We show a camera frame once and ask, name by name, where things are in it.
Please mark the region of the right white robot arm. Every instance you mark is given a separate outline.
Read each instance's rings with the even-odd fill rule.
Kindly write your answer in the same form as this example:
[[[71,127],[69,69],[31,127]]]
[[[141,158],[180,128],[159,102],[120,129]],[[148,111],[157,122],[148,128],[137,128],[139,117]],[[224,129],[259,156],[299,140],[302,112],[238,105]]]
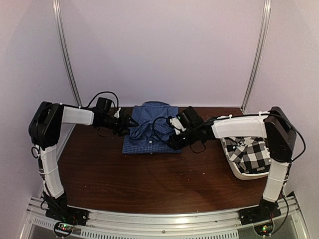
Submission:
[[[277,200],[288,177],[289,167],[294,161],[293,152],[297,130],[287,119],[280,107],[268,112],[252,115],[219,116],[204,120],[193,107],[188,107],[168,120],[174,133],[167,144],[174,150],[193,145],[200,141],[229,137],[260,137],[266,140],[271,164],[266,187],[256,216],[267,219],[276,208]]]

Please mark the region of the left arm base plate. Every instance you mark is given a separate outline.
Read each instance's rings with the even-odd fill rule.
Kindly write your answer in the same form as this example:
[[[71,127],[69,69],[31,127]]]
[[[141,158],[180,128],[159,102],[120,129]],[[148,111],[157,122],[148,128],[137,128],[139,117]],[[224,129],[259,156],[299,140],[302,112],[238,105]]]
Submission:
[[[74,207],[67,207],[66,210],[49,207],[46,210],[45,216],[51,219],[62,221],[71,225],[85,226],[89,211]]]

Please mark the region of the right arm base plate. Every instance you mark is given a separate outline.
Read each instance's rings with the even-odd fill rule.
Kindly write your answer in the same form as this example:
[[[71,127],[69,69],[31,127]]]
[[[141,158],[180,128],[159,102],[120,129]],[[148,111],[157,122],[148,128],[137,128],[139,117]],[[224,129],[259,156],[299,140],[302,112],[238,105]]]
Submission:
[[[241,221],[241,225],[269,221],[273,217],[278,217],[280,215],[281,211],[277,208],[277,206],[275,206],[274,208],[269,208],[267,206],[258,205],[239,210],[239,218]]]

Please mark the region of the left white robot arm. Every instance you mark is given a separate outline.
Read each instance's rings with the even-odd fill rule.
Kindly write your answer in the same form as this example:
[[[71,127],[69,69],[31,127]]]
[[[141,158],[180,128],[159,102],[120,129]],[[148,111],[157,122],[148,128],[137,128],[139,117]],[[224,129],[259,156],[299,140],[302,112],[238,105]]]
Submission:
[[[66,194],[62,186],[57,165],[57,144],[63,124],[80,124],[93,128],[107,128],[114,135],[129,134],[130,128],[139,124],[122,108],[109,114],[111,102],[99,98],[96,106],[83,108],[62,103],[42,102],[33,116],[28,133],[31,142],[37,149],[39,174],[44,186],[44,198],[53,214],[61,221],[72,216],[67,206]]]

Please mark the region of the blue checked long sleeve shirt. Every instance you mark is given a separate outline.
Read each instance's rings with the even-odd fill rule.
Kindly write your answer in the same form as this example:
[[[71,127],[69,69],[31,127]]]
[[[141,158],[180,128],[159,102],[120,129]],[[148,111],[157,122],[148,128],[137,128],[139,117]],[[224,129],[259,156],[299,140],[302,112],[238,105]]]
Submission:
[[[163,102],[149,101],[134,106],[132,118],[139,126],[132,127],[124,137],[122,154],[182,153],[166,144],[174,133],[166,120],[177,113],[178,107]]]

